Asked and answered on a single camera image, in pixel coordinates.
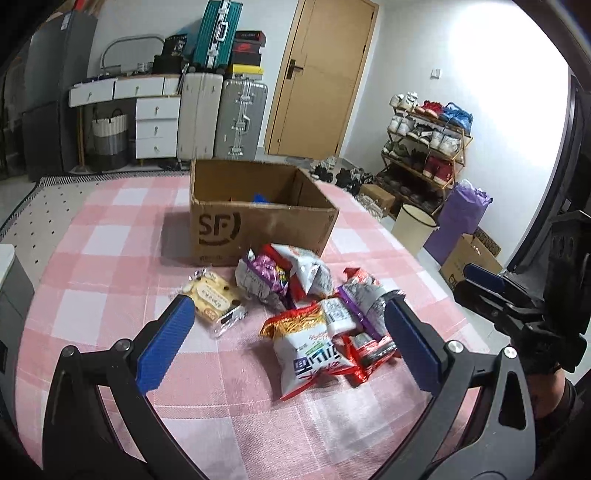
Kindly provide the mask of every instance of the wooden door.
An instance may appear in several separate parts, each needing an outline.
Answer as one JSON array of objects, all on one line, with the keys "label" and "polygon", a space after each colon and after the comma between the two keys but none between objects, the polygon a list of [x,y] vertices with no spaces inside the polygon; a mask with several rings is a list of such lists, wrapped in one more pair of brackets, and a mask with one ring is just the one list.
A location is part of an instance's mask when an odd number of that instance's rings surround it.
[{"label": "wooden door", "polygon": [[275,90],[269,154],[321,160],[339,151],[377,9],[368,0],[305,0]]}]

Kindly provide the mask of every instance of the silver suitcase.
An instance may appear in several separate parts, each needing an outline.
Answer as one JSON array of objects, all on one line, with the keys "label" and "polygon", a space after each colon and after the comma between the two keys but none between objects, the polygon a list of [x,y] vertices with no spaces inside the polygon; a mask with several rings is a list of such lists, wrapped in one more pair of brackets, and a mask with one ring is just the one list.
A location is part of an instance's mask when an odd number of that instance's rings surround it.
[{"label": "silver suitcase", "polygon": [[268,88],[251,80],[226,80],[217,117],[216,158],[254,160]]},{"label": "silver suitcase", "polygon": [[222,83],[223,77],[212,73],[185,75],[178,115],[179,160],[213,158]]}]

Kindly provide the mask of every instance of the white suitcase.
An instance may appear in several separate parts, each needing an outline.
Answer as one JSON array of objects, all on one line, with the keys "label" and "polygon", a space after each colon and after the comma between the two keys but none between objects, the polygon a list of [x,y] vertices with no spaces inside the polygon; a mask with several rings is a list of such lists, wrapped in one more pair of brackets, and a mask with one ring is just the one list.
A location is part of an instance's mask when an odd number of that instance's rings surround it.
[{"label": "white suitcase", "polygon": [[222,83],[221,75],[186,74],[178,116],[177,157],[179,160],[213,158]]}]

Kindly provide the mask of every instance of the small cardboard box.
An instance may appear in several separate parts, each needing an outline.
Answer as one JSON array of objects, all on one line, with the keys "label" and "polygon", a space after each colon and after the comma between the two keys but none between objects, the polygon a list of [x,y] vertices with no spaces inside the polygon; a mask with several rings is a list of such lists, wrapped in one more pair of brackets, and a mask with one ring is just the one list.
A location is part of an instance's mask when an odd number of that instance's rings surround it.
[{"label": "small cardboard box", "polygon": [[394,195],[386,192],[386,190],[384,190],[382,187],[370,183],[361,185],[361,190],[359,193],[367,195],[372,200],[375,200],[375,203],[386,213],[386,215],[396,201],[396,197]]},{"label": "small cardboard box", "polygon": [[[253,203],[255,195],[269,203]],[[291,165],[236,160],[191,164],[191,251],[197,265],[235,266],[267,243],[324,251],[338,209]]]},{"label": "small cardboard box", "polygon": [[495,256],[486,249],[480,240],[464,233],[439,271],[452,290],[458,282],[465,279],[464,267],[468,263],[486,268],[495,274],[499,274],[503,270]]}]

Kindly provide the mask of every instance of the beige trash bin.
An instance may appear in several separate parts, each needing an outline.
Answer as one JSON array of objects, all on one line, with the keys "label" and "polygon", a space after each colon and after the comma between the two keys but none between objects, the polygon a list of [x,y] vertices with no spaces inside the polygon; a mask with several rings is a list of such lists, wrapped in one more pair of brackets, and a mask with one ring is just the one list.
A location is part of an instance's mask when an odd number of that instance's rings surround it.
[{"label": "beige trash bin", "polygon": [[427,212],[405,203],[396,218],[392,235],[416,257],[429,235],[438,228],[437,222]]}]

